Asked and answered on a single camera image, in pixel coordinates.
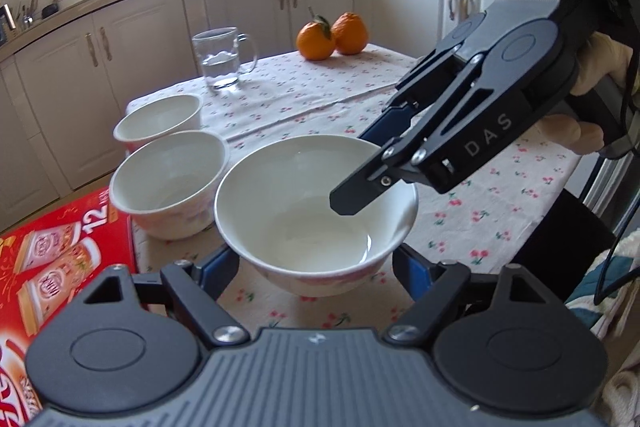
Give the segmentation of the bumpy orange without leaf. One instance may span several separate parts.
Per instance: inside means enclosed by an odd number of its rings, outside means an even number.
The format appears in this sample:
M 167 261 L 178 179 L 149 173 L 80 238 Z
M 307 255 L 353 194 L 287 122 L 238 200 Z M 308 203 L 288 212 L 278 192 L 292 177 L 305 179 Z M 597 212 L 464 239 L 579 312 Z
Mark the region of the bumpy orange without leaf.
M 352 12 L 342 14 L 332 25 L 335 49 L 342 55 L 356 55 L 369 42 L 367 26 L 361 17 Z

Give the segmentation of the white kitchen cabinets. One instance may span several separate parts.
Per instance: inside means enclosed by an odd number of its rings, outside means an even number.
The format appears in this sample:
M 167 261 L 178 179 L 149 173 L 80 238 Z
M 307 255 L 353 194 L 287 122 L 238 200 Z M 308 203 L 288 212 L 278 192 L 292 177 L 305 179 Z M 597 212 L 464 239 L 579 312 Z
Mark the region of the white kitchen cabinets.
M 411 57 L 490 0 L 84 0 L 1 49 L 1 224 L 113 171 L 113 129 L 167 92 L 233 143 L 379 102 Z

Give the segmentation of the orange with green leaf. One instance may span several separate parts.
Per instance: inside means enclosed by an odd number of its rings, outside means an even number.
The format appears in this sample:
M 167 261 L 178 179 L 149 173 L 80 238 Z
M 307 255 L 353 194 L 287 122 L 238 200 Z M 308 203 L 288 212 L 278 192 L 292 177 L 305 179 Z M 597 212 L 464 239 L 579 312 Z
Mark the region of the orange with green leaf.
M 310 21 L 299 31 L 296 48 L 299 54 L 311 62 L 324 61 L 336 50 L 332 25 L 322 15 L 308 8 Z

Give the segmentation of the white floral bowl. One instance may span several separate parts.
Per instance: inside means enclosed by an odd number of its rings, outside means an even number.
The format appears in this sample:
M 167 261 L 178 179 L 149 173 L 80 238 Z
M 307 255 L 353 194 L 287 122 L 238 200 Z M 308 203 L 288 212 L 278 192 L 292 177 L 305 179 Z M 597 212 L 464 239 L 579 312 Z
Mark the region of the white floral bowl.
M 203 100 L 196 94 L 176 94 L 146 104 L 116 124 L 114 139 L 129 153 L 180 131 L 201 128 Z
M 154 239 L 187 239 L 214 222 L 214 198 L 229 161 L 229 145 L 215 133 L 163 136 L 120 164 L 110 201 Z
M 218 186 L 218 232 L 284 291 L 304 297 L 351 291 L 382 268 L 418 215 L 418 190 L 405 182 L 355 216 L 331 209 L 331 190 L 376 150 L 337 134 L 298 136 L 254 150 Z

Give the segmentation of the glass mug with water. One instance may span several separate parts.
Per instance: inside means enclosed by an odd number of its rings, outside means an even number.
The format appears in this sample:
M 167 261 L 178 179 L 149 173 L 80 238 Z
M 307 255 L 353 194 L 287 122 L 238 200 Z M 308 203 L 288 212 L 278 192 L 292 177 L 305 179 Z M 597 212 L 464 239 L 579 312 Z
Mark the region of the glass mug with water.
M 250 47 L 246 63 L 241 62 L 243 44 Z M 192 37 L 192 46 L 206 86 L 213 91 L 235 86 L 242 75 L 254 72 L 258 63 L 254 39 L 233 26 L 202 31 Z

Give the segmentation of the cherry print tablecloth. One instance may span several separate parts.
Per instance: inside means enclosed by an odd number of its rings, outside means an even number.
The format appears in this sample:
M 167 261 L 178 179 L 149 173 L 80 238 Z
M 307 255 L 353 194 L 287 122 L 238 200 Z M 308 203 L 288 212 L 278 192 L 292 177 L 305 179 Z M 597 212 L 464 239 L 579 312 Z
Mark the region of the cherry print tablecloth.
M 261 60 L 230 89 L 212 91 L 201 79 L 169 88 L 203 99 L 202 124 L 229 143 L 239 160 L 292 136 L 358 135 L 380 115 L 410 57 L 368 46 L 354 56 L 308 62 L 297 53 Z M 477 273 L 510 262 L 544 219 L 578 165 L 578 157 L 530 130 L 457 188 L 419 191 L 419 214 L 409 245 L 430 260 L 454 259 Z M 411 300 L 384 265 L 349 293 L 299 297 L 269 283 L 250 265 L 221 295 L 221 306 L 247 329 L 385 329 Z

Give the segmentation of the red printed cardboard box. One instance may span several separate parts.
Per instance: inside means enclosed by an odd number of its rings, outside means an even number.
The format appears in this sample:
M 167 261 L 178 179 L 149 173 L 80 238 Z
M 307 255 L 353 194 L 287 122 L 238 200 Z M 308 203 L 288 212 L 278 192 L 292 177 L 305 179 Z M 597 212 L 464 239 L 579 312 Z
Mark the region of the red printed cardboard box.
M 137 270 L 130 218 L 107 188 L 1 236 L 1 424 L 21 426 L 41 410 L 24 358 L 44 325 L 102 269 Z

